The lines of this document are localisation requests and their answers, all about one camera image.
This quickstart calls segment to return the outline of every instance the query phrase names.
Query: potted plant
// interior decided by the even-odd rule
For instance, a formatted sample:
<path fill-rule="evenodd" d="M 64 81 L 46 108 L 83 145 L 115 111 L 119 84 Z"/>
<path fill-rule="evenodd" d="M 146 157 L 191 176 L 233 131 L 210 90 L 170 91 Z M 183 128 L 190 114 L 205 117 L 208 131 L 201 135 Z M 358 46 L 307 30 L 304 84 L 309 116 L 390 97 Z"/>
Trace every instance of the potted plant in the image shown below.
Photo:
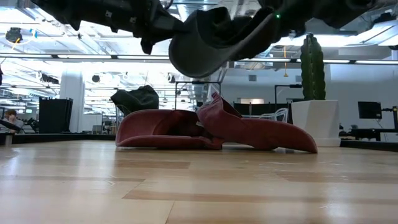
<path fill-rule="evenodd" d="M 339 147 L 339 107 L 326 100 L 323 52 L 313 34 L 301 46 L 302 86 L 305 101 L 292 103 L 293 124 L 306 130 L 318 147 Z"/>

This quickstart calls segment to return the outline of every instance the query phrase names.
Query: ceiling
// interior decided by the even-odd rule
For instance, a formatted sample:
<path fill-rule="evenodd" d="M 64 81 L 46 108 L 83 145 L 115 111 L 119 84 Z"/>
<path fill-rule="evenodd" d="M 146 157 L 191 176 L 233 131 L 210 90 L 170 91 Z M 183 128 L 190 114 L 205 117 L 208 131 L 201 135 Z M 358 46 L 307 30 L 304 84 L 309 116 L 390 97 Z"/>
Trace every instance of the ceiling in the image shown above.
<path fill-rule="evenodd" d="M 318 34 L 320 42 L 332 47 L 324 47 L 325 58 L 355 58 L 355 59 L 383 59 L 391 54 L 387 46 L 380 46 L 385 40 L 392 40 L 398 34 L 396 29 L 390 29 L 390 33 L 385 35 L 378 42 L 364 42 L 369 39 L 370 22 L 380 15 L 380 13 L 390 9 L 395 13 L 396 0 L 384 0 L 377 5 L 378 9 L 368 12 L 353 22 L 345 26 L 344 30 L 359 33 L 354 36 L 337 36 L 327 39 L 320 35 L 335 34 L 336 30 L 324 25 L 322 21 L 316 19 L 307 23 L 307 29 L 314 34 Z M 225 6 L 231 16 L 239 16 L 249 11 L 259 9 L 257 0 L 175 0 L 169 12 L 175 17 L 185 20 L 189 14 L 197 9 L 209 10 L 213 7 Z M 6 32 L 11 27 L 22 29 L 23 41 L 21 44 L 14 45 L 5 39 Z M 300 55 L 300 42 L 302 40 L 282 39 L 274 44 L 266 52 L 258 57 L 288 57 L 297 58 Z M 153 55 L 168 55 L 169 40 L 160 42 L 154 46 Z M 82 22 L 81 28 L 77 32 L 69 25 L 57 22 L 52 16 L 37 8 L 29 0 L 8 0 L 0 2 L 0 52 L 13 54 L 90 54 L 90 55 L 143 55 L 140 40 L 133 38 L 132 34 L 119 30 L 113 33 L 109 27 Z M 174 108 L 174 88 L 173 83 L 167 80 L 170 74 L 176 80 L 191 81 L 191 79 L 178 73 L 169 63 L 131 63 L 131 62 L 90 62 L 82 63 L 63 60 L 32 60 L 32 59 L 12 59 L 0 58 L 1 69 L 4 72 L 4 86 L 15 85 L 18 88 L 3 89 L 2 98 L 15 98 L 23 96 L 29 100 L 37 100 L 39 96 L 56 97 L 59 93 L 59 85 L 50 85 L 50 88 L 40 79 L 41 74 L 49 75 L 61 81 L 62 72 L 68 67 L 81 67 L 85 74 L 86 87 L 86 110 L 102 111 L 113 114 L 114 108 L 109 102 L 109 97 L 116 91 L 114 88 L 137 88 L 141 85 L 152 85 L 157 90 L 161 107 Z M 284 73 L 283 63 L 257 63 L 246 62 L 236 63 L 235 66 L 228 68 L 224 82 L 226 85 L 234 85 L 241 82 L 241 78 L 235 78 L 247 69 L 258 69 L 261 71 L 257 79 L 257 85 L 262 83 L 280 82 L 267 75 L 270 69 L 281 71 L 282 78 Z M 289 65 L 292 73 L 297 65 Z M 210 77 L 212 81 L 220 80 L 220 72 Z M 102 82 L 94 83 L 91 81 L 93 75 L 99 75 Z M 206 86 L 194 86 L 187 84 L 183 93 L 178 97 L 177 108 L 192 108 L 197 100 L 206 98 Z"/>

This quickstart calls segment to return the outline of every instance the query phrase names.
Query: black bag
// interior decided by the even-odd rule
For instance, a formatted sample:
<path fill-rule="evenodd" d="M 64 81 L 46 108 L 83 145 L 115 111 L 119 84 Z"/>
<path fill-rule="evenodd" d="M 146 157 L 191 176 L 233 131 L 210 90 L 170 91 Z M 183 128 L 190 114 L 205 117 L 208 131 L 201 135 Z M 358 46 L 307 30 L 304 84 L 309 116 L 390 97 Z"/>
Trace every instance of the black bag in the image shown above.
<path fill-rule="evenodd" d="M 159 109 L 159 95 L 149 85 L 131 91 L 118 90 L 111 100 L 125 116 L 139 110 Z"/>

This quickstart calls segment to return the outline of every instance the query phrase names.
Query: computer monitor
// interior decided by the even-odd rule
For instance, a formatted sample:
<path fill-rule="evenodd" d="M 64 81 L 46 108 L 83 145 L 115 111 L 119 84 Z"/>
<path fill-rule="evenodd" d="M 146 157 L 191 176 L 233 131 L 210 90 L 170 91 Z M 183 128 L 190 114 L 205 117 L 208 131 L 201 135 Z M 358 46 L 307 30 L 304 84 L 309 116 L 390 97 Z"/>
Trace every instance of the computer monitor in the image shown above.
<path fill-rule="evenodd" d="M 358 102 L 360 119 L 381 119 L 380 102 Z"/>

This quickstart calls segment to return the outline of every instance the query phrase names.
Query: pillar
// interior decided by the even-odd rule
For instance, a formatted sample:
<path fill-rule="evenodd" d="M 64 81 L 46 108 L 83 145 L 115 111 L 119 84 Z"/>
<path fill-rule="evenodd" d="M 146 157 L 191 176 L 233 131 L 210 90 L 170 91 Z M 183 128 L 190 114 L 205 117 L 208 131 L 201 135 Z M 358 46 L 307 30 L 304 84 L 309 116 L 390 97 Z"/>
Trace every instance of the pillar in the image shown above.
<path fill-rule="evenodd" d="M 85 80 L 81 70 L 66 69 L 62 72 L 60 99 L 73 99 L 69 130 L 72 133 L 83 131 L 85 109 Z"/>

